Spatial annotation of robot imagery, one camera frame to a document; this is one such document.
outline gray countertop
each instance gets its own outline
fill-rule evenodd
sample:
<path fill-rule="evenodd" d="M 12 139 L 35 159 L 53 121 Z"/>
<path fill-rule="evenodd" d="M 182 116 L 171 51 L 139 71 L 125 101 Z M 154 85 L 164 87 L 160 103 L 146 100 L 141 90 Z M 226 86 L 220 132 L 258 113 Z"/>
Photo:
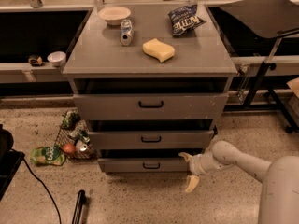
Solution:
<path fill-rule="evenodd" d="M 197 16 L 205 24 L 179 37 L 172 36 L 168 13 L 182 4 L 122 5 L 131 10 L 134 40 L 129 47 L 120 42 L 120 27 L 107 25 L 94 9 L 64 67 L 72 77 L 98 76 L 209 76 L 235 75 L 235 65 L 209 18 L 198 4 Z M 164 63 L 146 55 L 142 44 L 157 38 L 175 48 L 175 56 Z"/>

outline drawer handle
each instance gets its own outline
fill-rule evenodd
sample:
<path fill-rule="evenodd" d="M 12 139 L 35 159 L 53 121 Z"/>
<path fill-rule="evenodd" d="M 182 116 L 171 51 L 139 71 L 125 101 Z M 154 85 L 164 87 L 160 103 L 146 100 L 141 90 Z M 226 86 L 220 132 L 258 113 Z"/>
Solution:
<path fill-rule="evenodd" d="M 154 138 L 147 138 L 147 137 L 141 136 L 141 141 L 143 143 L 159 143 L 159 142 L 161 142 L 161 140 L 162 140 L 161 136 L 154 137 Z"/>
<path fill-rule="evenodd" d="M 143 104 L 141 101 L 138 102 L 140 108 L 161 108 L 164 105 L 164 102 L 161 101 L 159 104 Z"/>
<path fill-rule="evenodd" d="M 144 169 L 159 169 L 160 168 L 160 163 L 157 164 L 146 164 L 143 162 L 143 168 Z"/>

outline white bowl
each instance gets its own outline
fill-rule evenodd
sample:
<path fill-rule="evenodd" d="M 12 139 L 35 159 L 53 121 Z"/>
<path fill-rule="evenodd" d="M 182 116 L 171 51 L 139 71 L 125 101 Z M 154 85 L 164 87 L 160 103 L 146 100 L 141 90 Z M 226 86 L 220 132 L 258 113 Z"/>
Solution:
<path fill-rule="evenodd" d="M 55 51 L 51 53 L 47 57 L 48 61 L 52 63 L 54 67 L 59 67 L 61 65 L 64 65 L 66 62 L 66 54 L 62 51 Z"/>
<path fill-rule="evenodd" d="M 131 11 L 126 7 L 105 7 L 99 11 L 100 18 L 112 26 L 121 25 L 122 20 L 130 15 Z"/>

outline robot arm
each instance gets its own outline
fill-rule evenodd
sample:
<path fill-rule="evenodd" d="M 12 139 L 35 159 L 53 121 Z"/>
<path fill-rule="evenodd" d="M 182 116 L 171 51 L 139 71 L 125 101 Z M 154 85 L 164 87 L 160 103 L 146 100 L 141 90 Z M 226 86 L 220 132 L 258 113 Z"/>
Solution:
<path fill-rule="evenodd" d="M 286 156 L 274 162 L 242 153 L 228 142 L 215 143 L 203 155 L 179 153 L 189 164 L 186 192 L 192 192 L 199 177 L 239 167 L 262 183 L 259 224 L 297 224 L 299 220 L 299 157 Z"/>

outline concrete floor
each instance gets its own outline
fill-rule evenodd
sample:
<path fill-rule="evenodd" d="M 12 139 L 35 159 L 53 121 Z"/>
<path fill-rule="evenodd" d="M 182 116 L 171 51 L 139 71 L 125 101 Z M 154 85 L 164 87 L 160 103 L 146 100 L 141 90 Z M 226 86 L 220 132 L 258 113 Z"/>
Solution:
<path fill-rule="evenodd" d="M 29 153 L 52 146 L 63 114 L 74 108 L 72 99 L 2 100 L 0 123 L 14 136 L 14 148 Z M 226 140 L 240 150 L 274 161 L 299 155 L 298 133 L 284 132 L 279 112 L 224 113 L 213 142 Z M 257 223 L 261 184 L 237 167 L 203 177 L 191 194 L 184 193 L 185 173 L 102 173 L 96 161 L 63 166 L 30 166 L 52 193 L 62 222 L 71 223 L 78 192 L 86 191 L 84 223 Z M 21 164 L 0 202 L 0 223 L 58 223 L 50 197 Z"/>

